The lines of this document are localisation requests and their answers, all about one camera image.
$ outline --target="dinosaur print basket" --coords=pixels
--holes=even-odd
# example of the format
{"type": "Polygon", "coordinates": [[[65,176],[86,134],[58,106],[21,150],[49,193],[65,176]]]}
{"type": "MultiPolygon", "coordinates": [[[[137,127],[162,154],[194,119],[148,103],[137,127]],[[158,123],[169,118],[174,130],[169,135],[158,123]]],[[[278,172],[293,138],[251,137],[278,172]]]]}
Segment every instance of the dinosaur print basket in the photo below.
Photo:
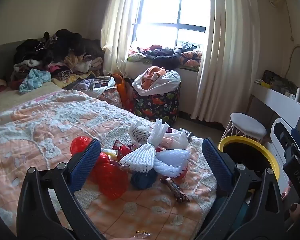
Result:
{"type": "Polygon", "coordinates": [[[162,119],[172,125],[178,117],[180,85],[172,92],[152,96],[141,96],[133,89],[133,112],[137,116],[155,122],[162,119]]]}

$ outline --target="fingernail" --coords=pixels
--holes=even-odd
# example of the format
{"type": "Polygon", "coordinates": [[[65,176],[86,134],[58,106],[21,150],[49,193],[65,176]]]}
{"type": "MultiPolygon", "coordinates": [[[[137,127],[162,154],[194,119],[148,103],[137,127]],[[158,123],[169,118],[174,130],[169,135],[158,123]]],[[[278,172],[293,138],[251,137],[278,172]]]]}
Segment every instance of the fingernail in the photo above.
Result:
{"type": "Polygon", "coordinates": [[[297,205],[296,203],[294,203],[294,204],[292,204],[292,205],[290,206],[290,210],[291,210],[292,212],[294,212],[294,211],[297,209],[297,207],[298,207],[298,205],[297,205]]]}

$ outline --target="pink blanket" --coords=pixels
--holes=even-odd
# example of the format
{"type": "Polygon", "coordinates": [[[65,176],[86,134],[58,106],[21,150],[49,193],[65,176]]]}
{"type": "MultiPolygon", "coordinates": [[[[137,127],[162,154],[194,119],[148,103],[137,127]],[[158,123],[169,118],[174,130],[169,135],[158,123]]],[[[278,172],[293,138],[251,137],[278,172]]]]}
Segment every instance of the pink blanket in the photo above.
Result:
{"type": "MultiPolygon", "coordinates": [[[[139,120],[154,125],[125,110],[93,99],[75,90],[63,90],[0,114],[0,216],[16,231],[16,212],[23,178],[31,166],[52,169],[71,158],[72,139],[84,135],[97,138],[103,147],[118,139],[131,142],[130,125],[139,120]]],[[[216,180],[201,150],[202,139],[189,145],[188,173],[179,186],[191,199],[176,202],[170,190],[158,181],[147,190],[128,189],[111,201],[86,182],[75,193],[79,203],[107,238],[131,237],[136,231],[152,233],[150,239],[191,240],[209,212],[216,196],[216,180]]],[[[50,196],[61,223],[69,224],[54,190],[50,196]]]]}

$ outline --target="red plastic bag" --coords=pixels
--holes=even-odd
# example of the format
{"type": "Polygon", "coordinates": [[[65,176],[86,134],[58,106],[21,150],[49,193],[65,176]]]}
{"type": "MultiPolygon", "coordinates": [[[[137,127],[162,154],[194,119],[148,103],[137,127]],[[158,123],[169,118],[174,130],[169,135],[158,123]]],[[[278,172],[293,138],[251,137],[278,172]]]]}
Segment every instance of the red plastic bag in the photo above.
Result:
{"type": "Polygon", "coordinates": [[[111,200],[122,196],[128,189],[128,173],[110,163],[93,167],[91,180],[99,185],[102,194],[111,200]]]}
{"type": "Polygon", "coordinates": [[[86,136],[78,136],[74,138],[70,146],[71,155],[73,156],[76,153],[83,152],[91,141],[92,139],[86,136]]]}
{"type": "Polygon", "coordinates": [[[103,163],[110,163],[110,159],[109,159],[108,155],[101,152],[99,158],[97,159],[97,162],[96,162],[95,166],[98,165],[98,164],[103,164],[103,163]]]}
{"type": "Polygon", "coordinates": [[[176,179],[182,179],[182,178],[186,175],[187,172],[188,172],[188,168],[186,168],[186,169],[183,171],[183,173],[181,173],[178,177],[176,177],[176,179]]]}

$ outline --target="dark blue ball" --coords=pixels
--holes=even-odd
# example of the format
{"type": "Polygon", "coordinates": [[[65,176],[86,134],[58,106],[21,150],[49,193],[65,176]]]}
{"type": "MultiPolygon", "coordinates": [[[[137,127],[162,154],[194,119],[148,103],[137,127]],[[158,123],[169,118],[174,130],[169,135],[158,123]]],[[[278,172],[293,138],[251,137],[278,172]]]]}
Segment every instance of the dark blue ball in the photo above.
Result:
{"type": "Polygon", "coordinates": [[[130,183],[136,189],[143,190],[150,188],[157,180],[157,177],[158,173],[154,169],[151,169],[146,173],[135,171],[131,176],[130,183]]]}

